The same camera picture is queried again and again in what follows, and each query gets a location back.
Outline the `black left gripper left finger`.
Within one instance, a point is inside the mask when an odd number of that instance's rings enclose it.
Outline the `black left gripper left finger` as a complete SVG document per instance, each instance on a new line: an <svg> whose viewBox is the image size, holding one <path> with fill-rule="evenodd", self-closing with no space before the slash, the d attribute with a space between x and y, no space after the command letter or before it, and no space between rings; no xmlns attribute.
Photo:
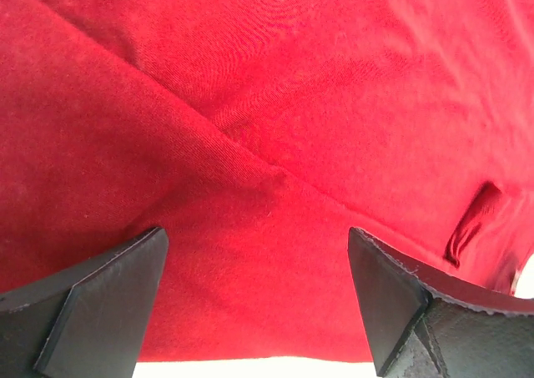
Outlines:
<svg viewBox="0 0 534 378"><path fill-rule="evenodd" d="M169 239L152 228L1 295L3 377L133 375Z"/></svg>

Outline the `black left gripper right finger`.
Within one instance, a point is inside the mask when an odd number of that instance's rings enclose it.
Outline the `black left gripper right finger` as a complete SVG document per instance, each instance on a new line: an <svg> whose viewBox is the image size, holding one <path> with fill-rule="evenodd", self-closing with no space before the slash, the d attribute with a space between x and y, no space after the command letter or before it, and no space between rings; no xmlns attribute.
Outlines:
<svg viewBox="0 0 534 378"><path fill-rule="evenodd" d="M531 377L533 302L459 280L362 229L348 255L379 377Z"/></svg>

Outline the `red t shirt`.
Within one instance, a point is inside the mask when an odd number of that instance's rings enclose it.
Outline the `red t shirt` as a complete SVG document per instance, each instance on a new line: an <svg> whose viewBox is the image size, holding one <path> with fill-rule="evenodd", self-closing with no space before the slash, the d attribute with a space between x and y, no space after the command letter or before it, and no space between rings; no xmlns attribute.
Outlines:
<svg viewBox="0 0 534 378"><path fill-rule="evenodd" d="M142 359L368 360L350 228L504 294L533 0L1 0L1 288L152 227Z"/></svg>

